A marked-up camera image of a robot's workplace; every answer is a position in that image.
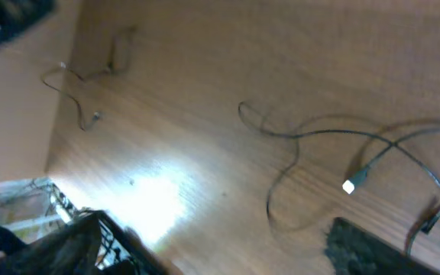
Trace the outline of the black USB cable white plug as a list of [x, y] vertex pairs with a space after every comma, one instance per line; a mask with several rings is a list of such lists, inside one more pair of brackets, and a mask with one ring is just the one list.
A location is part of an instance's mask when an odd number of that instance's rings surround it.
[[[273, 181], [273, 183], [271, 184], [270, 188], [267, 191], [265, 209], [267, 214], [267, 220], [269, 223], [273, 221], [273, 217], [270, 214], [270, 200], [272, 198], [272, 195], [275, 192], [277, 186], [283, 182], [284, 177], [299, 162], [301, 156], [299, 141], [303, 138], [308, 138], [311, 136], [316, 136], [321, 134], [345, 134], [345, 135], [361, 136], [367, 139], [366, 144], [371, 144], [374, 141], [378, 141], [385, 144], [385, 147], [381, 151], [379, 151], [374, 157], [372, 157], [363, 164], [360, 164], [359, 161], [364, 155], [365, 150], [367, 149], [366, 146], [361, 147], [357, 155], [353, 157], [352, 159], [353, 164], [350, 165], [346, 179], [341, 185], [344, 192], [346, 192], [348, 195], [351, 195], [359, 186], [364, 184], [364, 182], [367, 180], [368, 172], [376, 165], [377, 162], [380, 161], [380, 159], [382, 159], [391, 150], [397, 150], [401, 154], [406, 156], [409, 160], [411, 160], [421, 170], [423, 170], [426, 174], [428, 174], [428, 176], [431, 178], [433, 183], [440, 190], [440, 178], [438, 177], [437, 173], [432, 171], [427, 165], [425, 165], [421, 160], [417, 159], [407, 149], [400, 146], [402, 143], [406, 141], [415, 139], [423, 135], [440, 134], [440, 127], [423, 128], [418, 131], [405, 134], [401, 137], [398, 137], [395, 140], [390, 140], [377, 133], [348, 130], [348, 129], [322, 129], [316, 131], [301, 132], [300, 129], [303, 127], [303, 125], [297, 126], [297, 128], [293, 129], [293, 131], [291, 132], [281, 133], [266, 129], [264, 127], [265, 121], [262, 121], [259, 125], [255, 125], [251, 121], [248, 121], [244, 113], [244, 110], [246, 108], [250, 110], [254, 109], [247, 102], [238, 103], [238, 117], [240, 118], [242, 123], [246, 125], [246, 127], [254, 129], [263, 136], [269, 138], [277, 138], [277, 139], [293, 141], [295, 144], [295, 153], [293, 155], [293, 160], [290, 162], [290, 164], [288, 164], [288, 166], [286, 166], [279, 172], [278, 176], [275, 178], [275, 180]], [[419, 220], [417, 229], [427, 234], [439, 219], [440, 219], [440, 206], [429, 210], [429, 212], [423, 218], [421, 218], [421, 220]]]

